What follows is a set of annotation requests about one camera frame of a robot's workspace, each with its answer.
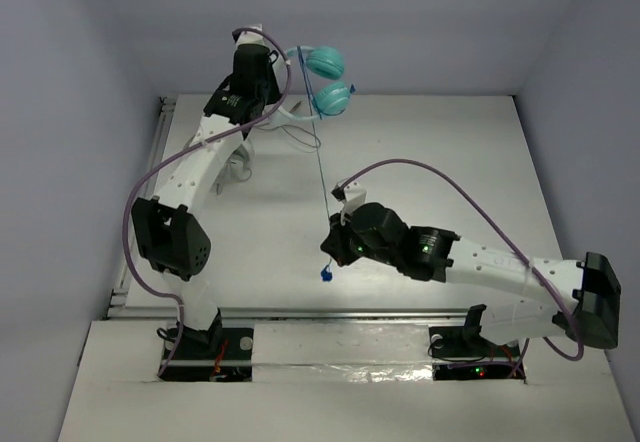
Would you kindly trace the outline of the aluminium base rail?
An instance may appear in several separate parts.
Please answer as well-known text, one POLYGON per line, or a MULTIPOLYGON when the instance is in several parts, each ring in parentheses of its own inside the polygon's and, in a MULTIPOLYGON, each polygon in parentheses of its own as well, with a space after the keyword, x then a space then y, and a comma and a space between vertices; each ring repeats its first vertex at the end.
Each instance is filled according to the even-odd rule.
POLYGON ((351 382, 526 378, 517 341, 496 345, 456 325, 379 318, 216 317, 205 331, 161 327, 159 377, 171 382, 351 382))

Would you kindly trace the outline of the teal over-ear headphones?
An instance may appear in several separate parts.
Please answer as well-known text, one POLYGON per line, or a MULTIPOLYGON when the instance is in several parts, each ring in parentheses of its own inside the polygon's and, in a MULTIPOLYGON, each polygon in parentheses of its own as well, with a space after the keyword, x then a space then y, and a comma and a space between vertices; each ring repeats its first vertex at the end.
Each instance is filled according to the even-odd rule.
POLYGON ((284 105, 277 114, 292 121, 311 122, 339 116, 349 105, 355 88, 344 82, 345 62, 342 54, 328 46, 296 46, 286 51, 291 63, 302 70, 304 91, 310 114, 296 115, 284 105))

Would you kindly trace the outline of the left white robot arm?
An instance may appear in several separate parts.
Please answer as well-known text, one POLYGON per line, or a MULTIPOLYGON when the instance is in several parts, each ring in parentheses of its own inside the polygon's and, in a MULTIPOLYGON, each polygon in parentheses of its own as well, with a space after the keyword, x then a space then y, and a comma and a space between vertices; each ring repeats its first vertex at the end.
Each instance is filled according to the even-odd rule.
POLYGON ((282 103, 274 71, 281 59, 261 42, 237 44, 231 74, 204 106, 191 142, 172 159, 166 182, 151 197, 136 197, 126 211, 139 256, 162 277, 178 307, 169 340, 188 343, 200 356, 221 348, 222 322, 202 274, 212 243, 198 215, 229 160, 251 160, 246 139, 264 120, 265 108, 282 103))

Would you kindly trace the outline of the white over-ear headphones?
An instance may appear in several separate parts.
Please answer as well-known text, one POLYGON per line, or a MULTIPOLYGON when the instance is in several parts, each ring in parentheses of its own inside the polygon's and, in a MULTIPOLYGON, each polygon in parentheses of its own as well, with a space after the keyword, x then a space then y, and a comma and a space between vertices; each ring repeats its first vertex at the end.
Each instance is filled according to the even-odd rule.
POLYGON ((255 158, 255 149, 249 139, 229 156, 215 182, 215 192, 220 195, 223 189, 231 183, 247 182, 253 175, 252 166, 255 158))

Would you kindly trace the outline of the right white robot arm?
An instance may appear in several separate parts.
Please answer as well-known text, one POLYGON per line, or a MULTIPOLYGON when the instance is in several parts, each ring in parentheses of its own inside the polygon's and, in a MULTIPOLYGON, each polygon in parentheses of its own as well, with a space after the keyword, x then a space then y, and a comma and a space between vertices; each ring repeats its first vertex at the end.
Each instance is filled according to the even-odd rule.
POLYGON ((602 254, 589 252, 581 260, 520 257, 453 231, 409 226, 379 203, 348 216, 335 213, 329 223, 320 249, 340 267, 366 258, 413 280, 514 296, 508 306, 480 302, 469 308, 461 340, 472 354, 516 339, 559 335, 595 349, 618 345, 621 286, 602 254))

